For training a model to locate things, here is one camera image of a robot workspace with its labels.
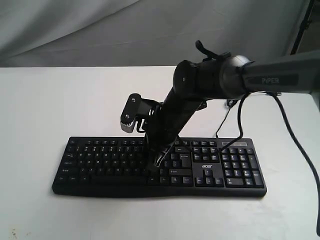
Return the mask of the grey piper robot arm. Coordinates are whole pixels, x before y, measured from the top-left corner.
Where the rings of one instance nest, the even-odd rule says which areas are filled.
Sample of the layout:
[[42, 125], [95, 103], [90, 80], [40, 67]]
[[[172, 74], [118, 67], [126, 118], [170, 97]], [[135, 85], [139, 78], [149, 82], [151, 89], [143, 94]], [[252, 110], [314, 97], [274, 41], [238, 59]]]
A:
[[205, 59], [199, 63], [184, 60], [176, 66], [172, 88], [147, 122], [151, 171], [160, 167], [186, 123], [209, 100], [243, 102], [254, 92], [312, 94], [320, 90], [319, 51], [251, 61], [230, 52], [213, 53], [200, 41], [195, 46]]

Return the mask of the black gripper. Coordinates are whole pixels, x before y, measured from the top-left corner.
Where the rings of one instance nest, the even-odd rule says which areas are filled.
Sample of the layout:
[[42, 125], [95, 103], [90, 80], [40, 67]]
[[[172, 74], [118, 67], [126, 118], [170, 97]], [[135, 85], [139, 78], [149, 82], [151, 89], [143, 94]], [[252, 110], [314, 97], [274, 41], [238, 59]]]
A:
[[177, 136], [192, 115], [206, 107], [201, 98], [184, 98], [172, 88], [162, 106], [148, 121], [145, 133], [146, 169], [150, 174], [157, 174], [165, 157], [174, 146]]

